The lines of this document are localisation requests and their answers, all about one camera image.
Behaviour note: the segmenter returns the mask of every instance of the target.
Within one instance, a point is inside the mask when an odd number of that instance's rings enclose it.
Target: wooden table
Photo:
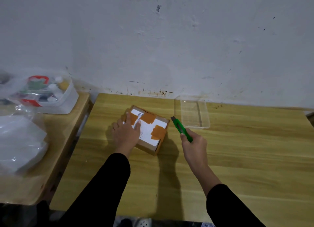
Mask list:
[[[70,114],[44,114],[49,147],[43,159],[21,176],[0,176],[0,203],[34,205],[41,201],[56,168],[70,145],[86,114],[89,93],[79,92],[79,99]]]
[[[113,152],[111,123],[127,108],[134,104],[170,118],[174,103],[99,94],[50,208],[67,210]],[[211,127],[196,132],[208,140],[208,161],[220,180],[266,226],[314,226],[314,129],[303,112],[216,103],[207,108]],[[117,215],[211,221],[173,123],[157,157],[135,148],[130,165]]]

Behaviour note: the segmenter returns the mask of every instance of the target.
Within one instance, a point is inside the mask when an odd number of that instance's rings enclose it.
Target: hand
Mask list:
[[[190,129],[186,129],[186,131],[193,141],[190,143],[184,134],[180,134],[184,157],[207,196],[210,189],[222,182],[208,166],[207,140]]]
[[[187,140],[186,135],[183,133],[180,134],[183,153],[192,172],[194,175],[197,175],[198,172],[202,172],[206,167],[208,167],[206,151],[207,140],[190,129],[186,129],[186,131],[193,138],[193,141],[190,143]]]
[[[112,137],[116,144],[116,153],[122,153],[129,158],[132,149],[139,140],[141,134],[141,122],[136,123],[134,129],[131,126],[131,117],[127,112],[127,120],[125,123],[119,119],[112,125]]]

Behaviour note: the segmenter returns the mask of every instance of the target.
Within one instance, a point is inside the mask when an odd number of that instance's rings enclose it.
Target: person's left hand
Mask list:
[[[139,120],[134,129],[131,126],[130,113],[127,112],[127,120],[125,123],[119,119],[112,125],[113,141],[116,144],[116,153],[122,153],[129,158],[132,149],[137,144],[141,134],[141,121]]]

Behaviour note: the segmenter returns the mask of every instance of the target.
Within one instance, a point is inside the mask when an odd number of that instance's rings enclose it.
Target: red handle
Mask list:
[[[44,82],[44,84],[48,84],[48,81],[49,81],[49,77],[44,76],[44,75],[33,75],[33,76],[29,77],[28,80],[30,80],[31,78],[37,78],[37,79],[44,78],[46,80]]]

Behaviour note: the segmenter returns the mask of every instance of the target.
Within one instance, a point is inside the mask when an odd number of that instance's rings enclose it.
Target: tabletop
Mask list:
[[[114,150],[111,124],[127,108],[170,118],[175,103],[99,94],[50,208],[67,210],[97,173]],[[207,158],[219,179],[266,226],[313,226],[314,129],[303,112],[217,103],[207,108],[210,128],[195,131],[207,139]],[[129,161],[131,176],[117,215],[211,221],[172,122],[156,157],[135,148]]]
[[[43,159],[23,175],[0,175],[0,203],[34,205],[56,177],[55,169],[67,152],[86,114],[89,93],[79,98],[69,114],[43,114],[48,149]]]

